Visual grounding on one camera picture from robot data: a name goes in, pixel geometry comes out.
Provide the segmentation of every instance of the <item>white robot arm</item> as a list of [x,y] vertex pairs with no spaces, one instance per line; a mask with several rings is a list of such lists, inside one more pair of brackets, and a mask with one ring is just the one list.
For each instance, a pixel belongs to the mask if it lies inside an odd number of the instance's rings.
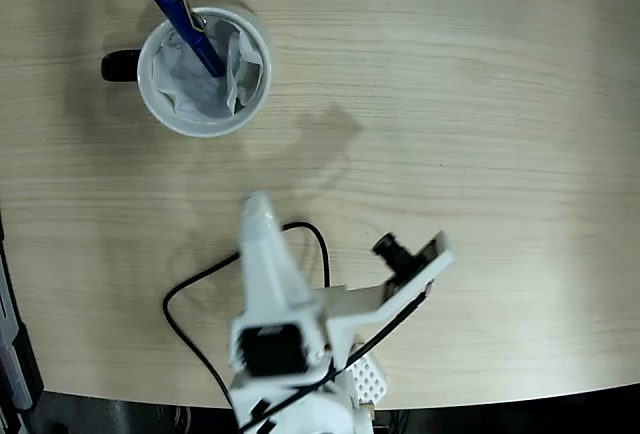
[[241,432],[371,433],[371,411],[360,405],[345,370],[356,360],[355,330],[417,307],[453,260],[444,233],[415,256],[391,234],[383,237],[373,250],[394,274],[378,286],[314,290],[298,270],[268,196],[255,192],[244,201],[240,250],[245,310],[231,324],[230,394]]

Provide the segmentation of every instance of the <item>wood grain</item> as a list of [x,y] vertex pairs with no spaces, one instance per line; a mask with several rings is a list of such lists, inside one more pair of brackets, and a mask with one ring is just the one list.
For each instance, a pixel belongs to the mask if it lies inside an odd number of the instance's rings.
[[[384,278],[387,231],[448,232],[455,264],[375,352],[382,407],[640,382],[640,0],[191,0],[220,2],[267,24],[275,84],[198,140],[100,79],[151,0],[2,0],[0,208],[47,389],[223,405],[160,301],[234,249],[255,188],[322,229],[336,284]],[[241,293],[234,266],[173,305],[227,380]]]

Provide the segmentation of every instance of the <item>blue pen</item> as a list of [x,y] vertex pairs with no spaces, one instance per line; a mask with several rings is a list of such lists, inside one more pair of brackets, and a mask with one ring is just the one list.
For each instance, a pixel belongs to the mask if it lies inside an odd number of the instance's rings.
[[224,76],[226,66],[204,31],[205,20],[191,12],[187,0],[154,0],[180,37],[189,44],[213,77]]

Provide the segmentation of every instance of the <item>black mug handle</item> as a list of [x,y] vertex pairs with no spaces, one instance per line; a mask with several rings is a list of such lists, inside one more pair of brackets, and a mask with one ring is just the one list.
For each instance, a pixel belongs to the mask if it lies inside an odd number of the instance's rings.
[[110,52],[102,58],[102,78],[110,82],[135,82],[139,57],[140,49]]

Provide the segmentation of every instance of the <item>white mug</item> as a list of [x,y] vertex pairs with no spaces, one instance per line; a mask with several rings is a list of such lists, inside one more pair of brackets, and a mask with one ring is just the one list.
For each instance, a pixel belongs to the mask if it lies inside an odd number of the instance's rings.
[[147,109],[162,124],[175,132],[191,137],[218,137],[240,129],[249,122],[264,105],[271,89],[272,59],[271,42],[262,21],[252,12],[238,6],[224,5],[197,7],[193,12],[202,16],[215,16],[228,19],[242,27],[254,41],[262,56],[262,76],[256,94],[251,101],[241,107],[232,117],[211,122],[197,122],[176,115],[172,101],[158,91],[152,81],[153,58],[164,40],[173,31],[168,20],[156,27],[140,51],[118,51],[107,54],[102,60],[102,76],[108,81],[132,81],[133,62],[136,61],[135,80]]

